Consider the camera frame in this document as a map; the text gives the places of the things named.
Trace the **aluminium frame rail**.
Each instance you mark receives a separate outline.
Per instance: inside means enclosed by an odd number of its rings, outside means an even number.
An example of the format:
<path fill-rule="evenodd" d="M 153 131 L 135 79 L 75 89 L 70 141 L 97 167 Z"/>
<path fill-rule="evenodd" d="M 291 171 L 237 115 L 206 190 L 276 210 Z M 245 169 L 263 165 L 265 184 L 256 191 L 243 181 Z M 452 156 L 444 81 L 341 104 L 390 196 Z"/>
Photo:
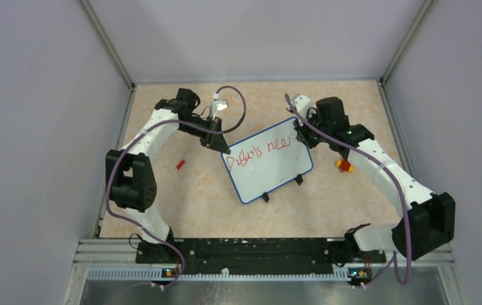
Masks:
<path fill-rule="evenodd" d="M 450 247 L 414 261 L 406 285 L 391 254 L 340 263 L 340 238 L 180 239 L 187 261 L 153 263 L 137 240 L 81 240 L 64 304 L 465 304 Z"/>

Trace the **blue framed whiteboard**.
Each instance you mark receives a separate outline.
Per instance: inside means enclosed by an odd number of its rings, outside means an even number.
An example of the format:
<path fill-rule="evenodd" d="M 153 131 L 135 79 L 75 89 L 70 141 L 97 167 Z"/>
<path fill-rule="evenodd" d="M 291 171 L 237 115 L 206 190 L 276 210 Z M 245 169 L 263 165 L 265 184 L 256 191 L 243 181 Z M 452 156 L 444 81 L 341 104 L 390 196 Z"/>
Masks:
<path fill-rule="evenodd" d="M 310 150 L 296 139 L 294 117 L 257 132 L 229 148 L 221 158 L 242 204 L 262 199 L 314 168 Z"/>

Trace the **red marker cap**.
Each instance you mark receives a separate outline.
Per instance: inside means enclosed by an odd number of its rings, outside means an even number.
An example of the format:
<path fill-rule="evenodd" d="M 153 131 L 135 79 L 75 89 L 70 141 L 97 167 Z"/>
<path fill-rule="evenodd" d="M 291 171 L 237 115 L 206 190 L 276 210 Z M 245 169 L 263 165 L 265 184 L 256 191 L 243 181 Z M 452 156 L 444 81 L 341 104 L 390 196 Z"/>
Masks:
<path fill-rule="evenodd" d="M 180 170 L 184 166 L 184 164 L 185 164 L 185 160 L 183 159 L 177 164 L 176 169 Z"/>

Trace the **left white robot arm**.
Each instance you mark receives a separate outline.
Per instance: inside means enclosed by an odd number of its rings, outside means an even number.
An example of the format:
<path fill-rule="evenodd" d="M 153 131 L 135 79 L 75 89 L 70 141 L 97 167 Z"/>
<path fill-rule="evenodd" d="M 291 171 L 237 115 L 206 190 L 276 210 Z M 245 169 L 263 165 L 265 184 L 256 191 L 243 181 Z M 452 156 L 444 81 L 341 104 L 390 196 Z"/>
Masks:
<path fill-rule="evenodd" d="M 190 89 L 181 88 L 173 99 L 160 100 L 144 127 L 120 150 L 110 150 L 105 157 L 107 202 L 113 201 L 128 213 L 126 220 L 141 230 L 146 242 L 152 244 L 151 255 L 159 262 L 168 262 L 175 255 L 175 246 L 168 241 L 170 226 L 160 216 L 154 201 L 157 183 L 152 161 L 168 138 L 176 131 L 193 135 L 204 148 L 230 154 L 222 130 L 218 111 L 228 102 L 213 96 L 207 117 L 194 110 L 200 105 L 199 96 Z"/>

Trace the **colourful toy block figure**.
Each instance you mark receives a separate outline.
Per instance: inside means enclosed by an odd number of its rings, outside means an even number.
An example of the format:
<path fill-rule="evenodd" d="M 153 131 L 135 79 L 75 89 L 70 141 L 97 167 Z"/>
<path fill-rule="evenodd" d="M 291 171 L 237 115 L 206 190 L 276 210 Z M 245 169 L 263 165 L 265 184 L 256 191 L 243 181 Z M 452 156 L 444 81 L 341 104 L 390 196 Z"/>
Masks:
<path fill-rule="evenodd" d="M 354 170 L 353 165 L 346 159 L 340 159 L 336 162 L 336 167 L 341 172 L 352 172 Z"/>

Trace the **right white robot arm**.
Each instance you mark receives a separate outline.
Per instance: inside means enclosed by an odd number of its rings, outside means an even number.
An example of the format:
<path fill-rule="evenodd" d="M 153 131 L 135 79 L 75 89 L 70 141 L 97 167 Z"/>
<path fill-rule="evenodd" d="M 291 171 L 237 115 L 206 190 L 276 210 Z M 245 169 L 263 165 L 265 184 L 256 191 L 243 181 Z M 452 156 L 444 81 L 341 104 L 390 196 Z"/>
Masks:
<path fill-rule="evenodd" d="M 455 200 L 436 194 L 398 165 L 374 134 L 362 124 L 352 125 L 338 97 L 312 102 L 305 95 L 286 97 L 287 110 L 296 115 L 297 140 L 312 149 L 320 143 L 339 153 L 369 177 L 390 201 L 400 218 L 397 224 L 362 224 L 349 229 L 344 254 L 362 261 L 370 251 L 398 252 L 415 261 L 455 236 Z"/>

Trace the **black whiteboard foot clip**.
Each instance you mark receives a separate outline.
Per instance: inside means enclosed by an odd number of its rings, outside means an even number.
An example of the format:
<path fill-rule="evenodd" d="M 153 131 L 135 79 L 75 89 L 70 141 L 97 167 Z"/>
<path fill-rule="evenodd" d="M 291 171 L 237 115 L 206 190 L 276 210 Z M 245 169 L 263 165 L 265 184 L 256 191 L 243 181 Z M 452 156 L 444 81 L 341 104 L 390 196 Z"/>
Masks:
<path fill-rule="evenodd" d="M 304 182 L 302 175 L 300 175 L 300 174 L 297 175 L 295 177 L 295 182 L 300 186 Z"/>
<path fill-rule="evenodd" d="M 263 194 L 262 194 L 262 199 L 263 199 L 266 203 L 268 203 L 269 200 L 270 200 L 268 193 L 263 193 Z"/>

